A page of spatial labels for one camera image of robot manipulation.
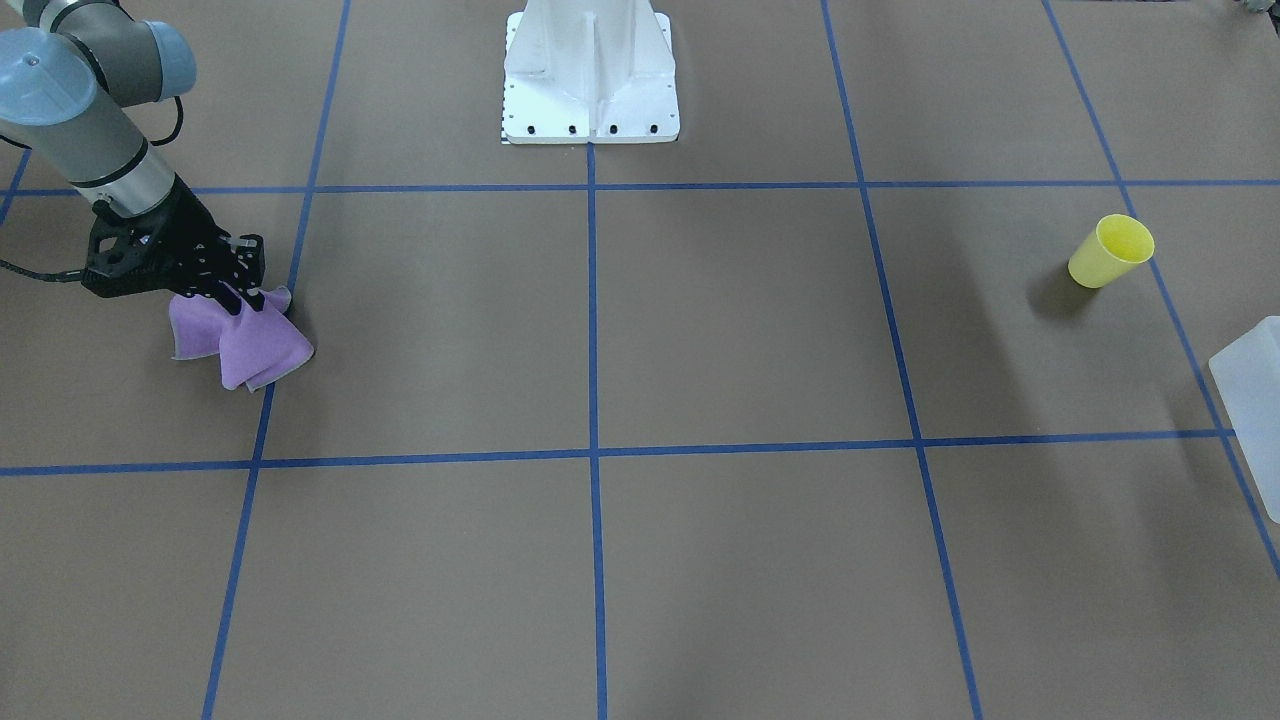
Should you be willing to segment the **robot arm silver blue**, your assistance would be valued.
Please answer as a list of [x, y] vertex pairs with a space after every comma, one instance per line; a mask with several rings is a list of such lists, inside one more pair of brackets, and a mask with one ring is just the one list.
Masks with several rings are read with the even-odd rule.
[[179, 101], [197, 65], [173, 26], [140, 20], [118, 1], [14, 1], [23, 24], [3, 32], [3, 141], [44, 158], [91, 206], [79, 269], [3, 268], [79, 283], [114, 299], [166, 290], [225, 313], [266, 299], [262, 240], [224, 231], [128, 109]]

